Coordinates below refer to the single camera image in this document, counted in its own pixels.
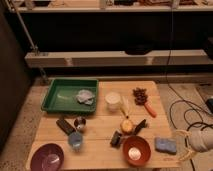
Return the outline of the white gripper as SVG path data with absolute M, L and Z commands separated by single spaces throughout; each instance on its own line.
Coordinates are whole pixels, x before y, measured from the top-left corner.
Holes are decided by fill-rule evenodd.
M 176 130 L 175 134 L 188 137 L 190 146 L 196 152 L 207 152 L 213 149 L 213 130 L 207 131 L 192 131 L 191 133 L 186 130 Z M 186 153 L 179 157 L 180 161 L 192 159 L 196 152 L 192 149 L 187 149 Z

